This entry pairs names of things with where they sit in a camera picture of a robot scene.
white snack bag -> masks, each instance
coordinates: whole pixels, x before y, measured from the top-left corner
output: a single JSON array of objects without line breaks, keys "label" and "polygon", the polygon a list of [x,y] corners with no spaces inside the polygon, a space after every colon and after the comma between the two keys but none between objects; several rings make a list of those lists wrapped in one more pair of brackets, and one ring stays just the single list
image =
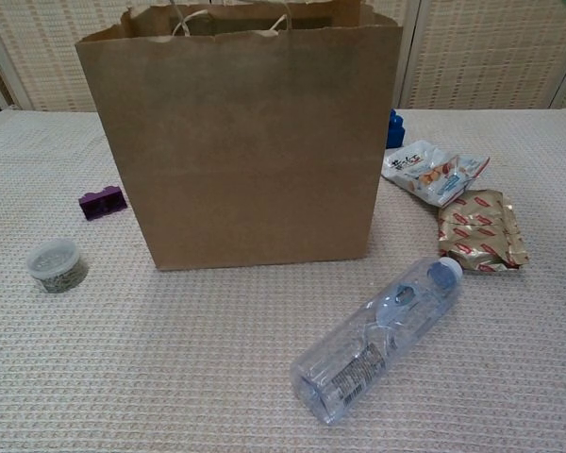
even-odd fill
[{"label": "white snack bag", "polygon": [[426,203],[443,208],[472,185],[490,159],[452,155],[419,140],[386,152],[382,175]]}]

purple toy block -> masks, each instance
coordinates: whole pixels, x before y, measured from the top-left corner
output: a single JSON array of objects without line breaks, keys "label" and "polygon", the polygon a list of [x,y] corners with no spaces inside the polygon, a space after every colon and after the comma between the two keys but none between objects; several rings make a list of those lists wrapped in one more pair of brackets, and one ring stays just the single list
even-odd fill
[{"label": "purple toy block", "polygon": [[128,207],[122,191],[116,186],[107,186],[99,193],[86,193],[78,201],[86,220],[98,219]]}]

blue object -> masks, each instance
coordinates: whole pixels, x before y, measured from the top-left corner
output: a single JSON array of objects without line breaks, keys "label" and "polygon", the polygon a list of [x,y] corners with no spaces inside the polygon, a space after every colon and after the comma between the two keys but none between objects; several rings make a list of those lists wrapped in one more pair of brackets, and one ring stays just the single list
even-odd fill
[{"label": "blue object", "polygon": [[457,301],[461,266],[424,258],[364,303],[291,366],[298,397],[331,425]]},{"label": "blue object", "polygon": [[390,112],[390,122],[388,123],[388,139],[386,149],[400,148],[405,139],[405,128],[403,127],[403,117],[396,114],[394,109]]}]

gold foil packet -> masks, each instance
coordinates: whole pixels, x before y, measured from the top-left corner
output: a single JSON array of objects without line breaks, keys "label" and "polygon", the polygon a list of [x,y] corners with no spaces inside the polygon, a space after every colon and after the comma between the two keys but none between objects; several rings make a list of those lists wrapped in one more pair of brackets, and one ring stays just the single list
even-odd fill
[{"label": "gold foil packet", "polygon": [[440,209],[439,245],[463,269],[496,272],[528,262],[511,202],[497,191],[467,191]]}]

bottle label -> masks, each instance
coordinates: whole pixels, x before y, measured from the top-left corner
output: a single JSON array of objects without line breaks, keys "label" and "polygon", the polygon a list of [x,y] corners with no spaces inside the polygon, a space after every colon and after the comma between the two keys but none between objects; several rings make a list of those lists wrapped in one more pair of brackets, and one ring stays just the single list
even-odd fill
[{"label": "bottle label", "polygon": [[373,343],[369,343],[358,357],[331,379],[331,383],[338,389],[338,396],[343,401],[344,407],[367,390],[371,381],[385,366],[386,363],[379,349]]}]

